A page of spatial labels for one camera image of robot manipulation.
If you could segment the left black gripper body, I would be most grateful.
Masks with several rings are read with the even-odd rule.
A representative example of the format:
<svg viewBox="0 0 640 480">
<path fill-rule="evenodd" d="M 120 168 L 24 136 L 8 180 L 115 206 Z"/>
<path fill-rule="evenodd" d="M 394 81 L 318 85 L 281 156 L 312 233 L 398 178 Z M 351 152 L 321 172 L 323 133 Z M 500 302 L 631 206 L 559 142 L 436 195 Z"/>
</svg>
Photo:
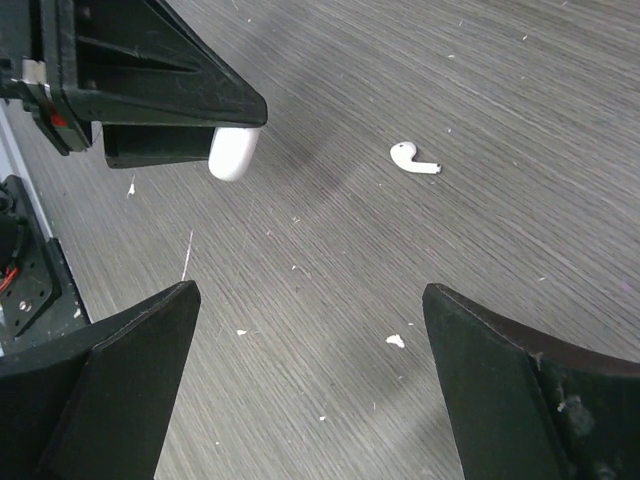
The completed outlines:
<svg viewBox="0 0 640 480">
<path fill-rule="evenodd" d="M 72 1 L 1 3 L 1 99 L 18 100 L 62 155 L 87 150 L 91 123 L 71 109 L 63 91 L 63 36 L 73 35 L 74 15 L 61 16 Z"/>
</svg>

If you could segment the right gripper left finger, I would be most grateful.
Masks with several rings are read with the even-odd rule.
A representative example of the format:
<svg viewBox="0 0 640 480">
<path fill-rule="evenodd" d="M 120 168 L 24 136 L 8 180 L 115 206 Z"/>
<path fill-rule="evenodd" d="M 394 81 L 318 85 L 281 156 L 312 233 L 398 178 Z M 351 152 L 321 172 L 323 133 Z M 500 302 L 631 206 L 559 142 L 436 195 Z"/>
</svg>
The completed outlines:
<svg viewBox="0 0 640 480">
<path fill-rule="evenodd" d="M 4 479 L 151 479 L 201 304 L 179 282 L 1 359 Z"/>
</svg>

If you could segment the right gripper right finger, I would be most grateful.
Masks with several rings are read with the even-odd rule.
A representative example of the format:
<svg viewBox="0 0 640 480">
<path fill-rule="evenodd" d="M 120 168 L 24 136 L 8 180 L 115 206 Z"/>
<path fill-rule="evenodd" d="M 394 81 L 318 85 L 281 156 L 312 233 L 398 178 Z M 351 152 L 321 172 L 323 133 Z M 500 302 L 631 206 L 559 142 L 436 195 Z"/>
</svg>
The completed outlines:
<svg viewBox="0 0 640 480">
<path fill-rule="evenodd" d="M 439 283 L 423 312 L 467 479 L 636 479 L 639 366 Z"/>
</svg>

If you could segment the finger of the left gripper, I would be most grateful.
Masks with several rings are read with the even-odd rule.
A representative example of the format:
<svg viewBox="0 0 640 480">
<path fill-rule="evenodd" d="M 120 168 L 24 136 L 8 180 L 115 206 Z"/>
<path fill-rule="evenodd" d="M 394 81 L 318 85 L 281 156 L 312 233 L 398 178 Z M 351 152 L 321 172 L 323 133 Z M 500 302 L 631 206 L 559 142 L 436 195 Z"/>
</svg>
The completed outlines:
<svg viewBox="0 0 640 480">
<path fill-rule="evenodd" d="M 112 169 L 205 161 L 214 129 L 192 126 L 106 125 L 105 159 Z"/>
<path fill-rule="evenodd" d="M 264 98 L 165 1 L 62 1 L 62 91 L 110 125 L 262 127 Z"/>
</svg>

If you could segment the white earbud case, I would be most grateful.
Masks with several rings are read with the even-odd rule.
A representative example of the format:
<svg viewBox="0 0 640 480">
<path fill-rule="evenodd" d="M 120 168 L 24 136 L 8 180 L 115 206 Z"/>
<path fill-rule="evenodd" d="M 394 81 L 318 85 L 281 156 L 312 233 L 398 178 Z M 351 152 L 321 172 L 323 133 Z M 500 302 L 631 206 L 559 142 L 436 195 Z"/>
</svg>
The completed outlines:
<svg viewBox="0 0 640 480">
<path fill-rule="evenodd" d="M 208 157 L 210 173 L 226 182 L 239 180 L 251 163 L 260 133 L 261 128 L 216 128 Z"/>
</svg>

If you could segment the white earbud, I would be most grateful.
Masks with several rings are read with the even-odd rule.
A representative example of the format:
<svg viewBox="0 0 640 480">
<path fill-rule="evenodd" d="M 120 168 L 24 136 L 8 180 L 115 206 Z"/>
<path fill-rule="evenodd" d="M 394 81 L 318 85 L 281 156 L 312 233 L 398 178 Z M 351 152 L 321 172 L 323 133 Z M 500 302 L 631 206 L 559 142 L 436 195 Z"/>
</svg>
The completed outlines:
<svg viewBox="0 0 640 480">
<path fill-rule="evenodd" d="M 416 161 L 417 153 L 417 146 L 411 141 L 399 142 L 389 150 L 393 163 L 405 172 L 425 175 L 438 175 L 441 173 L 441 164 Z"/>
</svg>

